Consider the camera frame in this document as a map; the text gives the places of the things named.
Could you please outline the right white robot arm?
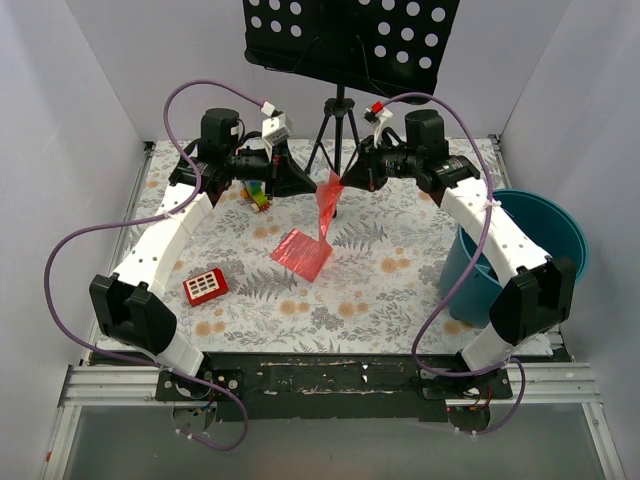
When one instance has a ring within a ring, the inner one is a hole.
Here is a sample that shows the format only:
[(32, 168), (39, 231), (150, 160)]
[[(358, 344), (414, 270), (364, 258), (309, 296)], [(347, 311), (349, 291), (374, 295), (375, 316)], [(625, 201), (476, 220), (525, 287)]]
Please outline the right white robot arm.
[(413, 178), (438, 207), (473, 239), (502, 287), (489, 309), (489, 323), (460, 353), (452, 373), (454, 389), (475, 397), (489, 384), (487, 372), (505, 364), (530, 337), (565, 321), (570, 313), (576, 269), (567, 257), (554, 258), (523, 232), (464, 156), (454, 156), (437, 111), (416, 110), (405, 117), (405, 140), (383, 138), (390, 111), (376, 103), (364, 111), (372, 135), (357, 147), (357, 160), (345, 172), (345, 187), (381, 189), (390, 178)]

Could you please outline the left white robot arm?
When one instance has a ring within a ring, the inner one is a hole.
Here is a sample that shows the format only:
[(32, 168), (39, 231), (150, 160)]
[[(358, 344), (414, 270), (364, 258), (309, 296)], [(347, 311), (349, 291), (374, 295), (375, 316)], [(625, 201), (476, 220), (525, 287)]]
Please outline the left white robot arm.
[(204, 355), (180, 332), (162, 297), (171, 271), (191, 235), (235, 180), (259, 181), (266, 195), (315, 192), (316, 185), (291, 158), (291, 123), (271, 104), (263, 107), (260, 149), (244, 146), (246, 134), (235, 110), (213, 108), (201, 119), (200, 136), (185, 149), (169, 177), (159, 221), (145, 229), (110, 276), (97, 275), (89, 293), (103, 335), (180, 371), (178, 387), (193, 400), (213, 386), (201, 367)]

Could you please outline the teal plastic trash bin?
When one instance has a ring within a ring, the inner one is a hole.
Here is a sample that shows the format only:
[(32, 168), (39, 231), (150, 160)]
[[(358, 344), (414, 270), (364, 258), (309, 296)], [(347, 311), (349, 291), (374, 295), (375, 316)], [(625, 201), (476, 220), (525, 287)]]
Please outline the teal plastic trash bin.
[[(562, 207), (538, 194), (518, 189), (499, 189), (494, 197), (519, 228), (553, 257), (568, 257), (581, 278), (587, 268), (588, 245), (577, 224)], [(458, 228), (439, 280), (439, 292), (446, 295), (475, 253), (476, 244), (463, 228)], [(475, 328), (489, 322), (489, 309), (502, 285), (489, 261), (480, 257), (472, 273), (448, 303), (450, 316)]]

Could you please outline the colourful toy brick car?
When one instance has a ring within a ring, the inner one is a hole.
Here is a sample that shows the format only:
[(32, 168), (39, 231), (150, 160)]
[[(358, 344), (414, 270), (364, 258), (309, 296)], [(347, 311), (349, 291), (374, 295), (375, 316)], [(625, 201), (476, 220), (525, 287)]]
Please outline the colourful toy brick car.
[(242, 181), (242, 196), (251, 204), (255, 213), (266, 211), (270, 208), (271, 202), (263, 190), (263, 185), (259, 181)]

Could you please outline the black perforated music stand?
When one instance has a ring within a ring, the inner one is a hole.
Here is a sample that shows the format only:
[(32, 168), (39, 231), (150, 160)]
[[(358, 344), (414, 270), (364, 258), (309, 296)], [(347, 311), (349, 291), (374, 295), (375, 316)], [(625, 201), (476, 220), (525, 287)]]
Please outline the black perforated music stand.
[(335, 123), (329, 167), (340, 177), (373, 134), (364, 110), (382, 102), (393, 117), (383, 138), (405, 140), (407, 114), (434, 101), (456, 1), (246, 1), (245, 58), (256, 66), (336, 87), (325, 102)]

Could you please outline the floral patterned table mat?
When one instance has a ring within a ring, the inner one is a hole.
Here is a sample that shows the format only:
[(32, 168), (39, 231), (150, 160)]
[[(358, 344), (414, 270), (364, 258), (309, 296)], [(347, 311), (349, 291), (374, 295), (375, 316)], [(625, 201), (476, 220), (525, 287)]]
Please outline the floral patterned table mat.
[[(233, 352), (453, 354), (479, 329), (437, 312), (455, 221), (411, 179), (370, 193), (346, 189), (327, 236), (332, 254), (314, 281), (273, 260), (292, 231), (318, 233), (312, 195), (255, 213), (232, 184), (198, 225), (162, 297), (199, 349)], [(183, 282), (220, 268), (229, 292), (191, 307)]]

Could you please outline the red white grid box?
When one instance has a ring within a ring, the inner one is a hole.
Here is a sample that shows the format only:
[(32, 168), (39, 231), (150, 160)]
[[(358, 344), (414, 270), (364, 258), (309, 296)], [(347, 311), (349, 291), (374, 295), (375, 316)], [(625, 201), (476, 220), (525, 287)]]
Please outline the red white grid box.
[(220, 268), (211, 269), (184, 281), (183, 288), (191, 307), (199, 306), (229, 292), (229, 286)]

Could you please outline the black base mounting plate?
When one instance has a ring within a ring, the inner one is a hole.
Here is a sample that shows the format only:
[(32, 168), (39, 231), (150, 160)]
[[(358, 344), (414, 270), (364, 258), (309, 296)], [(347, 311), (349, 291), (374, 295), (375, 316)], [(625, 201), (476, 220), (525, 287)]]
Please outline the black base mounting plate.
[(434, 377), (408, 354), (214, 353), (199, 373), (212, 391), (168, 371), (158, 401), (209, 404), (218, 420), (417, 419), (445, 422), (458, 400), (485, 418), (489, 404), (512, 397), (506, 371), (480, 378)]

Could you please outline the aluminium frame rail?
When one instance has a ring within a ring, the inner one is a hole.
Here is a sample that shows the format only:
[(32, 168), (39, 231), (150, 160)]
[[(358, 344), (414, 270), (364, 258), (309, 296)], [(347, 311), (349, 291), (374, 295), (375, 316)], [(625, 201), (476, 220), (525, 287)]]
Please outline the aluminium frame rail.
[[(602, 401), (587, 363), (526, 363), (524, 404), (591, 404)], [(161, 372), (152, 367), (96, 366), (69, 369), (58, 405), (157, 404)]]

